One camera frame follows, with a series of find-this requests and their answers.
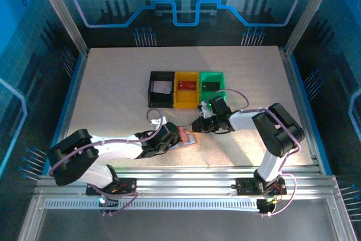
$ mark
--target yellow bin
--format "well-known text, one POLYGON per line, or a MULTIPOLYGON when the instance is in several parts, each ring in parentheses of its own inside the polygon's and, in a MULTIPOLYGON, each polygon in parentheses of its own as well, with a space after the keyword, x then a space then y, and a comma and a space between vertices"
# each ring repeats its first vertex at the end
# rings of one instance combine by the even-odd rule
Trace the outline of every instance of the yellow bin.
POLYGON ((175 72, 174 108, 197 108, 199 105, 199 72, 175 72), (179 82, 196 82, 196 90, 179 90, 179 82))

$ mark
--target green bin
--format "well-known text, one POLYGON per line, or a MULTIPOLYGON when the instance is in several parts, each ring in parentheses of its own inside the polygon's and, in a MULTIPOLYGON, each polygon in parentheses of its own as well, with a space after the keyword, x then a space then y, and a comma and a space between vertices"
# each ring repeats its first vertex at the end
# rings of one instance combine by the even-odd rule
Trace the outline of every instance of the green bin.
MULTIPOLYGON (((224 89, 224 74, 223 72, 200 72, 199 73, 199 89, 200 101, 207 100, 216 89, 224 89)), ((226 92, 219 93, 220 96, 226 100, 226 92)))

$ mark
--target red object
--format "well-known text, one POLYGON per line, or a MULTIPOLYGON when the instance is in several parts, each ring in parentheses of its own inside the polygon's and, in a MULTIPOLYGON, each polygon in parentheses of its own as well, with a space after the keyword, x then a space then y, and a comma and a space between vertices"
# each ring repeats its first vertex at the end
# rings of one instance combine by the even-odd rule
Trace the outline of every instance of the red object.
POLYGON ((178 83, 178 90, 196 90, 196 81, 180 81, 178 83))

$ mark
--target work surface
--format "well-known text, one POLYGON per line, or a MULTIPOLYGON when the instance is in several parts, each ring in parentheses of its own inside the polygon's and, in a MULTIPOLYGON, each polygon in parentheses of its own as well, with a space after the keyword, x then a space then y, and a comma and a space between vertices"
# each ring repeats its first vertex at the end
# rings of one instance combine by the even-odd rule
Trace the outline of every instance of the work surface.
MULTIPOLYGON (((276 46, 144 47, 91 49, 68 135, 86 128, 90 134, 124 137, 151 130, 147 122, 147 91, 151 71, 223 72, 226 87, 244 93, 249 108, 281 103, 300 123, 287 76, 276 46)), ((227 94, 232 110, 243 98, 227 94)), ((196 109, 162 108, 176 125, 199 117, 196 109)), ((113 166, 260 165, 265 146, 256 130, 225 135, 197 134, 198 144, 150 159, 109 161, 113 166)), ((306 141, 303 151, 286 165, 312 164, 306 141)))

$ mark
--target glass panel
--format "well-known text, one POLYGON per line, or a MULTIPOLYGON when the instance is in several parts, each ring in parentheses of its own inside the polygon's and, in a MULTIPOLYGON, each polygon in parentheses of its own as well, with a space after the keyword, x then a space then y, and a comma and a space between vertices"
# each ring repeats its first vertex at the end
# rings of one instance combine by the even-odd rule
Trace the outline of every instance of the glass panel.
POLYGON ((43 166, 26 149, 50 147, 78 51, 48 0, 0 6, 0 240, 16 240, 43 166))
MULTIPOLYGON (((341 187, 361 185, 360 3, 323 0, 294 51, 325 153, 341 187)), ((360 233, 360 224, 353 225, 360 233)))
POLYGON ((88 47, 284 46, 308 0, 65 2, 88 47))

